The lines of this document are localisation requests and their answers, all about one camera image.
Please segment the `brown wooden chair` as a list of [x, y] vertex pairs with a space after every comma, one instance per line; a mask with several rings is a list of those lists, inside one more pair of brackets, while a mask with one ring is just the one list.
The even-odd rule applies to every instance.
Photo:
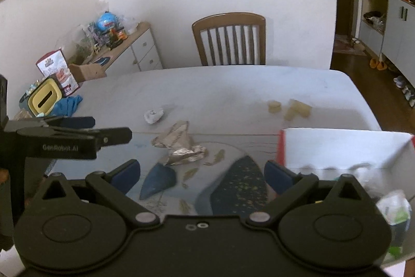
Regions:
[[209, 15], [191, 28], [203, 66], [266, 64], [266, 19], [261, 15]]

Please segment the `white low drawer cabinet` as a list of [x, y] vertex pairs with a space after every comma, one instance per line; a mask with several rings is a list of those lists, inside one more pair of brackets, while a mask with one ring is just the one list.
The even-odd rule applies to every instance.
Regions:
[[116, 48], [110, 50], [103, 47], [88, 64], [92, 63], [102, 66], [106, 77], [163, 69], [150, 24], [147, 22], [139, 23], [136, 31]]

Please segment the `red white cardboard box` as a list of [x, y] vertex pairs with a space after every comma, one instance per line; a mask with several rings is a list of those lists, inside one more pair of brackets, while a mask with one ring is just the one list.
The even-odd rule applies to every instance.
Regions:
[[353, 175], [378, 202], [403, 190], [411, 205], [411, 222], [402, 254], [386, 255], [391, 266], [414, 258], [414, 135], [396, 131], [289, 128], [279, 134], [277, 160], [295, 173], [320, 179]]

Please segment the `small cardboard box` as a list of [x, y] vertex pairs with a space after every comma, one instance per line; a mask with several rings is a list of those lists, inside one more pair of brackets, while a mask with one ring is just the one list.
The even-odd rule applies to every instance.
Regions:
[[102, 66], [96, 63], [87, 65], [70, 64], [69, 70], [78, 83], [106, 77], [106, 73]]

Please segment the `white green plastic bag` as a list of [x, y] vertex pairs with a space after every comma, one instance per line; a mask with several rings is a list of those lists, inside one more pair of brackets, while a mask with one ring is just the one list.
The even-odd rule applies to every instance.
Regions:
[[384, 195], [376, 206], [391, 229], [392, 240], [388, 254], [397, 259], [402, 254], [406, 232], [410, 226], [411, 205], [403, 190], [395, 190]]

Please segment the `yellow lid trash bin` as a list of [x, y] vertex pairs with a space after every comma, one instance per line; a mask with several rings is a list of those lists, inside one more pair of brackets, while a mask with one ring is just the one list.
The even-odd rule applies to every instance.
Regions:
[[55, 104], [63, 98], [60, 82], [55, 75], [45, 78], [28, 97], [27, 106], [34, 116], [51, 113]]

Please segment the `silver foil bag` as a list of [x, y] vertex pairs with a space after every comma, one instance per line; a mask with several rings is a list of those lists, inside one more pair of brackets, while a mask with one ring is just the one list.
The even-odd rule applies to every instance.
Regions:
[[206, 147], [194, 143], [188, 129], [189, 122], [180, 120], [151, 141], [152, 146], [168, 150], [161, 160], [166, 167], [194, 163], [208, 155]]

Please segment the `yellow slippers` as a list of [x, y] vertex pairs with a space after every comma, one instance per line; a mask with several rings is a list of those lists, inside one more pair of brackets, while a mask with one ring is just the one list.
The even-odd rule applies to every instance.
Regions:
[[379, 61], [378, 59], [372, 58], [369, 62], [369, 67], [374, 70], [384, 71], [387, 70], [388, 66], [385, 62]]

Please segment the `blue globe toy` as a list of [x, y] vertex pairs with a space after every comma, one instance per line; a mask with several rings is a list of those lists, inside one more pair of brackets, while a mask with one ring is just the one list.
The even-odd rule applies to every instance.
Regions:
[[119, 27], [117, 16], [109, 11], [103, 13], [96, 21], [96, 26], [102, 34]]

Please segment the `red white snack bag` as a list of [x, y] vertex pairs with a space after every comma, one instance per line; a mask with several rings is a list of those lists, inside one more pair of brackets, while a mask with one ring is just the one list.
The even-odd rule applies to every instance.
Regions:
[[64, 97], [68, 97], [79, 88], [79, 84], [69, 69], [61, 49], [48, 52], [36, 62], [39, 71], [45, 77], [55, 76], [62, 88]]

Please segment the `beige wooden blocks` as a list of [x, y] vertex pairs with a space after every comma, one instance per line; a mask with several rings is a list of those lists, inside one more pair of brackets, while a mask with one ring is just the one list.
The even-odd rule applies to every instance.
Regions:
[[[276, 100], [270, 100], [267, 102], [268, 111], [271, 114], [276, 114], [282, 110], [282, 104]], [[289, 107], [284, 115], [285, 121], [291, 121], [296, 116], [308, 118], [311, 114], [312, 107], [299, 100], [290, 100]]]

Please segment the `white wardrobe cabinet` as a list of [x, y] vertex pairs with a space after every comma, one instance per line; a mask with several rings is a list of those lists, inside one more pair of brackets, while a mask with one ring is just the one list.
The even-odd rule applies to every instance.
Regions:
[[358, 38], [414, 84], [414, 0], [362, 0]]

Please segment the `blue cloth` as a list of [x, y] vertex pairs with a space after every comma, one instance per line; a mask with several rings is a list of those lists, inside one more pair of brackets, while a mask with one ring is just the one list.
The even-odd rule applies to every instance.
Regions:
[[76, 112], [79, 104], [83, 101], [80, 95], [62, 98], [56, 102], [49, 116], [71, 117]]

